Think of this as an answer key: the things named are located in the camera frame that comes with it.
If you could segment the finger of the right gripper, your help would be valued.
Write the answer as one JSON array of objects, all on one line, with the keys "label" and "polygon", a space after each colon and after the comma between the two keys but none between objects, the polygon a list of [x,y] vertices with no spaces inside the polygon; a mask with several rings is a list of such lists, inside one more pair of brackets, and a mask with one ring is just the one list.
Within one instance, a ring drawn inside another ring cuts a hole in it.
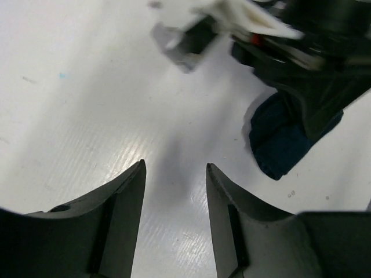
[{"label": "finger of the right gripper", "polygon": [[253,73],[269,86],[296,99],[310,139],[319,138],[335,115],[370,89],[370,68],[309,71],[297,66],[255,66]]}]

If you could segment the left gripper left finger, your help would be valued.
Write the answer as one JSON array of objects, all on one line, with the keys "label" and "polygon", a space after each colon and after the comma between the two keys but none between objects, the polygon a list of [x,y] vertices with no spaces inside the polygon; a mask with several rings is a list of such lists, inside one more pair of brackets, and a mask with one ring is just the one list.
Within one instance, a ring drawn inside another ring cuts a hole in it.
[{"label": "left gripper left finger", "polygon": [[2,277],[130,277],[146,186],[136,162],[47,212],[1,210]]}]

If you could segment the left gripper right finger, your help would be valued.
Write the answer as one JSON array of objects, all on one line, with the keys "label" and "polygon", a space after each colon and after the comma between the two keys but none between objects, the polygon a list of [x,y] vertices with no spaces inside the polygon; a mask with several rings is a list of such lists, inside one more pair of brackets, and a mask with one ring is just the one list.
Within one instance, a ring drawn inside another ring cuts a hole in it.
[{"label": "left gripper right finger", "polygon": [[218,277],[369,277],[370,213],[291,214],[206,167]]}]

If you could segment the navy blue sock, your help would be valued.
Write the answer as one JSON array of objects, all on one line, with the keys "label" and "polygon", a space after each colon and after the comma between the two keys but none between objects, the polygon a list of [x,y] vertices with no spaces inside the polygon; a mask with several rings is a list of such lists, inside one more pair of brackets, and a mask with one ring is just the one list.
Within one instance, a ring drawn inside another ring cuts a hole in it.
[{"label": "navy blue sock", "polygon": [[343,111],[337,113],[319,137],[312,140],[290,116],[283,94],[271,95],[257,107],[250,120],[249,142],[258,167],[271,179],[280,180],[340,123],[343,115]]}]

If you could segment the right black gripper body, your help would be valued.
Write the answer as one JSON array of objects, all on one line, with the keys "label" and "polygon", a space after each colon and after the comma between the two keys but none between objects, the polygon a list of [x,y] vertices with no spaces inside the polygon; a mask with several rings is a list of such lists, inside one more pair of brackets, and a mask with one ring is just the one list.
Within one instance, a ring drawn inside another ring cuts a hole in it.
[{"label": "right black gripper body", "polygon": [[240,64],[297,64],[307,71],[370,75],[370,1],[251,1],[248,17],[267,25],[233,36]]}]

